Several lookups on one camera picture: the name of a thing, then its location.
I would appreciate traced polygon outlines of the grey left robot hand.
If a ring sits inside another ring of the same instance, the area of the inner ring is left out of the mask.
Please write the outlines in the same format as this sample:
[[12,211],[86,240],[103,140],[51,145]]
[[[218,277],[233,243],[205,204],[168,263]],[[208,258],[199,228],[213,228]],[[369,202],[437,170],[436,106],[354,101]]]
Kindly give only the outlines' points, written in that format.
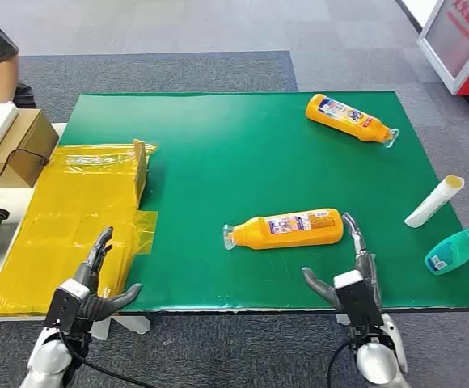
[[98,295],[101,267],[107,252],[113,248],[109,243],[113,233],[113,226],[109,226],[100,233],[88,253],[87,258],[80,264],[73,277],[73,280],[88,289],[88,294],[84,297],[77,313],[79,318],[92,322],[104,320],[134,302],[141,291],[142,285],[135,283],[125,293],[116,297],[104,298]]

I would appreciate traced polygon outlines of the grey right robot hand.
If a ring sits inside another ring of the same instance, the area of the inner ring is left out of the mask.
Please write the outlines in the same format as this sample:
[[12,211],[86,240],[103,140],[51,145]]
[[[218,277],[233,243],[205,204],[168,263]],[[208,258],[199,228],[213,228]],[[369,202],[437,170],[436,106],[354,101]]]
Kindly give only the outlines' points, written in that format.
[[[342,219],[353,240],[353,245],[356,251],[356,262],[354,268],[361,273],[362,279],[371,293],[377,308],[380,310],[381,308],[381,296],[378,285],[378,277],[375,261],[375,254],[367,248],[362,231],[355,219],[347,212],[344,213],[342,216]],[[301,272],[306,283],[310,289],[328,302],[336,312],[343,312],[342,304],[339,301],[338,297],[336,295],[335,289],[333,286],[319,280],[310,268],[304,267],[301,269]]]

